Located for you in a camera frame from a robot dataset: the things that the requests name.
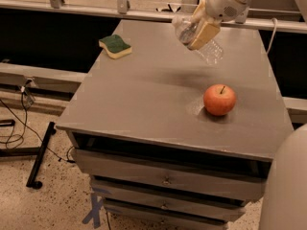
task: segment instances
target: speckled floor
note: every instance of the speckled floor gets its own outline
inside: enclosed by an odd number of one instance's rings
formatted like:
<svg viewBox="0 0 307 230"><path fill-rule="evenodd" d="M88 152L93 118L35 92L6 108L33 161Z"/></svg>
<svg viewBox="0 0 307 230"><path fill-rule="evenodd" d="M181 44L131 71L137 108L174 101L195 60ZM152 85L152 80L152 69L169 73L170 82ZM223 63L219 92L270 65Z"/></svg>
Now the speckled floor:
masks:
<svg viewBox="0 0 307 230"><path fill-rule="evenodd" d="M86 5L82 0L70 0L71 4ZM99 6L101 0L90 0ZM144 1L135 0L132 6L145 8ZM0 99L9 106L22 120L25 112L20 102L19 92L0 91ZM49 122L57 122L67 102L36 98L28 112L28 126L44 136ZM22 134L23 125L12 116L9 110L0 104L0 120L15 119L14 134ZM10 135L11 127L0 127L0 136ZM29 129L24 134L20 147L36 147L40 141ZM108 230L104 209L92 212L89 176L80 172L75 164L66 163L53 154L66 158L71 143L66 133L57 130L52 136L49 149L46 150L37 179L43 183L40 190L26 187L28 176L34 164L34 157L0 158L0 230L36 230L36 229L104 229ZM229 223L230 230L255 230L258 228L261 201L250 203L247 213L234 223ZM111 229L124 230L183 230L179 227L166 227L135 218L109 215Z"/></svg>

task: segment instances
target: gray table surface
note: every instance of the gray table surface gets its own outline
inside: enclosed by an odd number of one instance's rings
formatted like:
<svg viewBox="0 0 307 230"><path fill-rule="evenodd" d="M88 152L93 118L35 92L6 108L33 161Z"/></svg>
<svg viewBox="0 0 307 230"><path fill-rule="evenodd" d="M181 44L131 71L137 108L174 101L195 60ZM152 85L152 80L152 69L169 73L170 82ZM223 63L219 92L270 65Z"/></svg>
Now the gray table surface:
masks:
<svg viewBox="0 0 307 230"><path fill-rule="evenodd" d="M114 33L132 54L102 51L58 129L261 161L272 161L293 131L257 31L222 28L215 40L224 57L211 67L178 42L171 24L122 20ZM237 94L219 118L202 103L215 83Z"/></svg>

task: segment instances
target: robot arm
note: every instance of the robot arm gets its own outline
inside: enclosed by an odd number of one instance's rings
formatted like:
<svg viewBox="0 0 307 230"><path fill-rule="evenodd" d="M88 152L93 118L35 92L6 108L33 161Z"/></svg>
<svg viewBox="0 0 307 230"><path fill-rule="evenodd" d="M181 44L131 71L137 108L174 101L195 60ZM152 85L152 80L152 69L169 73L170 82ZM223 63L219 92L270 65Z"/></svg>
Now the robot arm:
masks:
<svg viewBox="0 0 307 230"><path fill-rule="evenodd" d="M178 36L190 49L198 50L219 31L223 21L230 21L240 15L252 0L202 0L195 9L190 26Z"/></svg>

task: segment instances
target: red apple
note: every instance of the red apple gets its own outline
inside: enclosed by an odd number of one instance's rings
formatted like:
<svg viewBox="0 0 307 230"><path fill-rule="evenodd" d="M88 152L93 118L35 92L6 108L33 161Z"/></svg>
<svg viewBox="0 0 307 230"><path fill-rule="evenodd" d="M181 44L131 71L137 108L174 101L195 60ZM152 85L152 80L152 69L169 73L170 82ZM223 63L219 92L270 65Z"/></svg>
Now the red apple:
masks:
<svg viewBox="0 0 307 230"><path fill-rule="evenodd" d="M224 84L210 86L203 94L206 110L214 116L223 116L236 104L236 94Z"/></svg>

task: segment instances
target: black metal stand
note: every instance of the black metal stand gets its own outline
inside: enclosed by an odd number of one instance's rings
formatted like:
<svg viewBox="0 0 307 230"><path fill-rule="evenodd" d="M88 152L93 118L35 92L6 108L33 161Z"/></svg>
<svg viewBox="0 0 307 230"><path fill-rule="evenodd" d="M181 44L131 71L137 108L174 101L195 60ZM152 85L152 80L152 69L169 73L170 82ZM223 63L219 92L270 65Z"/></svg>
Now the black metal stand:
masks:
<svg viewBox="0 0 307 230"><path fill-rule="evenodd" d="M32 171L30 173L27 187L40 189L42 187L42 182L35 181L37 173L39 171L40 164L42 162L44 153L47 149L49 140L51 135L56 133L54 128L55 123L50 122L49 126L46 130L45 136L42 140L40 147L37 148L22 148L22 149L0 149L0 157L11 157L11 156L33 156L36 155L35 163L32 167Z"/></svg>

